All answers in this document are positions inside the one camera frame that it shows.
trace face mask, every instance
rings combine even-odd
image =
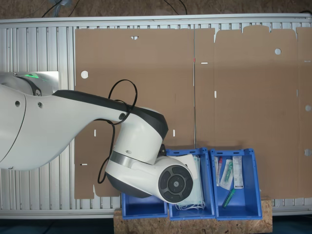
[[[203,196],[203,191],[201,188],[201,179],[200,179],[200,159],[197,155],[193,156],[196,171],[197,179],[193,180],[193,189],[191,194],[182,202],[179,202],[175,205],[178,210],[188,210],[188,209],[204,209],[205,201]]]

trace flat cardboard box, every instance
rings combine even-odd
[[[191,149],[195,141],[209,149],[254,148],[262,192],[311,197],[312,157],[304,150],[312,148],[312,28],[297,28],[297,35],[257,25],[219,31],[214,42],[214,29],[79,29],[76,90],[107,97],[129,79],[137,106],[164,114],[168,149]],[[134,95],[123,82],[113,99],[131,104]],[[96,121],[76,137],[75,198],[93,198],[93,185],[98,196],[118,195],[108,180],[97,184],[111,128]]]
[[[193,57],[192,30],[79,29],[75,90],[107,98],[117,81],[129,79],[138,90],[136,106],[165,116],[169,126],[164,140],[167,148],[194,148]],[[87,79],[81,77],[82,71],[88,71]],[[134,97],[135,90],[127,81],[116,86],[112,94],[112,99],[128,104]],[[119,129],[117,125],[115,140]],[[97,196],[119,195],[107,179],[102,185],[97,183],[111,138],[112,127],[104,121],[90,123],[75,138],[76,199],[93,198],[93,185]]]

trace hole in cardboard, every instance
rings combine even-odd
[[[311,111],[311,106],[310,105],[306,105],[306,111]]]
[[[304,155],[305,155],[305,156],[311,156],[311,155],[312,155],[312,150],[310,150],[310,149],[305,149],[305,150],[304,150]]]
[[[277,48],[275,49],[275,54],[276,55],[280,55],[282,53],[281,49]]]
[[[81,77],[82,77],[83,79],[87,79],[87,78],[89,77],[89,73],[88,73],[87,71],[82,71],[82,72],[81,72]]]

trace black circular flange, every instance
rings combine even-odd
[[[126,115],[124,113],[121,113],[120,116],[119,116],[119,119],[123,120],[125,117],[126,117]]]
[[[178,203],[186,199],[193,188],[193,179],[189,171],[180,166],[167,167],[160,175],[158,189],[168,202]]]

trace blue plastic bin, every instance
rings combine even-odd
[[[167,203],[155,196],[138,198],[121,194],[122,218],[162,218],[168,216]]]
[[[170,220],[215,218],[214,196],[207,148],[195,150],[167,150],[167,156],[198,155],[200,157],[200,176],[206,207],[204,210],[189,209],[180,211],[175,204],[169,203]]]
[[[217,220],[262,219],[258,172],[254,150],[218,151],[212,149],[209,151],[209,156],[213,175],[214,205]],[[226,208],[223,208],[222,204],[230,191],[219,186],[217,187],[216,185],[215,156],[218,158],[222,156],[220,179],[223,175],[226,160],[232,159],[233,156],[242,156],[244,188],[236,189],[235,194]]]

